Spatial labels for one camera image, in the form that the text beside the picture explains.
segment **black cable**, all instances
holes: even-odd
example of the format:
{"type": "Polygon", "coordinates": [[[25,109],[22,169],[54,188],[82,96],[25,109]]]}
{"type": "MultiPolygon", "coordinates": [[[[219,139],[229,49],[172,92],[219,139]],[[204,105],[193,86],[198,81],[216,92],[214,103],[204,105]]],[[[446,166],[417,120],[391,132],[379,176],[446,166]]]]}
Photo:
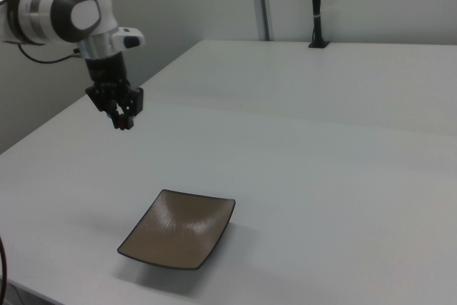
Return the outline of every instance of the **black cable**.
{"type": "Polygon", "coordinates": [[[1,257],[1,291],[0,291],[0,305],[3,304],[6,294],[6,253],[3,247],[3,242],[0,237],[0,257],[1,257]]]}
{"type": "Polygon", "coordinates": [[[24,300],[22,300],[21,294],[20,294],[19,291],[17,290],[17,287],[15,287],[15,286],[12,285],[12,284],[9,284],[9,286],[11,286],[11,288],[16,292],[17,297],[19,298],[19,301],[21,302],[21,304],[22,304],[22,305],[26,305],[26,304],[24,303],[24,300]]]}
{"type": "Polygon", "coordinates": [[[28,58],[29,60],[32,60],[33,62],[36,62],[36,63],[38,63],[38,64],[57,64],[57,63],[59,63],[59,62],[62,62],[62,61],[71,59],[72,57],[75,57],[74,55],[68,55],[68,56],[62,57],[61,59],[58,59],[58,60],[53,60],[53,61],[41,61],[41,60],[34,59],[34,58],[31,57],[30,55],[28,55],[28,54],[24,51],[24,49],[22,48],[22,45],[21,45],[21,44],[18,44],[17,46],[19,47],[19,50],[21,51],[21,53],[24,54],[24,56],[25,56],[26,58],[28,58]]]}

